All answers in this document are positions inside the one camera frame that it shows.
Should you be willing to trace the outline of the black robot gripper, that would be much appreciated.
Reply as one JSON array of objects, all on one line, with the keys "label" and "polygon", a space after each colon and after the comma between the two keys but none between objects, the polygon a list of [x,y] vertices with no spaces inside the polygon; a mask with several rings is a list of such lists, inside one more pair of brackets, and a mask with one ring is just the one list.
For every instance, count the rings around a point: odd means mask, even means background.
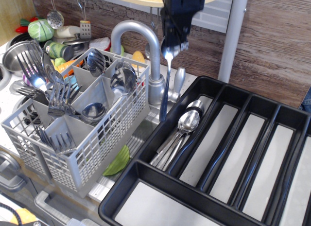
[{"label": "black robot gripper", "polygon": [[178,52],[189,48],[187,36],[190,33],[193,16],[203,10],[205,0],[162,0],[160,10],[163,40],[163,56],[174,56],[174,47]]}]

